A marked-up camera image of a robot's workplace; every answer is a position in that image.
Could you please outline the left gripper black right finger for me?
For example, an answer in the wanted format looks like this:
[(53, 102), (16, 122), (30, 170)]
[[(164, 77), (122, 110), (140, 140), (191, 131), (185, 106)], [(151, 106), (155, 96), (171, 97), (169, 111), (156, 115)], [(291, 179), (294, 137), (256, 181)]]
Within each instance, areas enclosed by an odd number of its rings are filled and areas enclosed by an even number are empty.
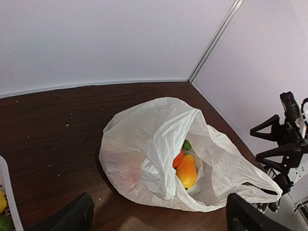
[(236, 193), (228, 195), (226, 204), (229, 231), (288, 231), (289, 229), (259, 212)]

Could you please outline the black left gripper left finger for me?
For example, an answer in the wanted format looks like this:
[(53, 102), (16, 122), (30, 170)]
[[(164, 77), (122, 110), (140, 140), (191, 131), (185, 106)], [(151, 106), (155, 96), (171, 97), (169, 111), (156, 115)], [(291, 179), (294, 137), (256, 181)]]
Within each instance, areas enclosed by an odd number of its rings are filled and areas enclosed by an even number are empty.
[(94, 217), (94, 201), (84, 192), (53, 216), (30, 228), (30, 231), (90, 231)]

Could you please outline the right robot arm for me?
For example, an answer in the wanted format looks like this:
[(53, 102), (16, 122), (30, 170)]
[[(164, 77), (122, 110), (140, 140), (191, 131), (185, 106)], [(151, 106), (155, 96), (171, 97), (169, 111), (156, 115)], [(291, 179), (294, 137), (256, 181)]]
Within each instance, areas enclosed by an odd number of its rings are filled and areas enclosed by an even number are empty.
[(278, 171), (273, 180), (283, 195), (289, 193), (308, 174), (308, 163), (301, 163), (303, 155), (308, 153), (308, 139), (302, 137), (295, 123), (286, 119), (280, 124), (278, 115), (252, 128), (250, 135), (278, 144), (277, 148), (257, 154), (256, 161), (264, 164), (266, 169)]

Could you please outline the white plastic bag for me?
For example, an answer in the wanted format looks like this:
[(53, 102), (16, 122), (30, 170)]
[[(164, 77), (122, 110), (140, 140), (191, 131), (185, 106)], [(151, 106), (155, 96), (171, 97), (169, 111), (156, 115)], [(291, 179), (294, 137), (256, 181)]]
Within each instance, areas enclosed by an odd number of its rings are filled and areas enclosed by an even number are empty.
[[(196, 159), (197, 181), (183, 186), (172, 166), (185, 141)], [(276, 202), (282, 190), (247, 161), (202, 111), (171, 97), (116, 114), (103, 130), (99, 160), (114, 188), (138, 204), (192, 212), (224, 207), (231, 193), (249, 203)]]

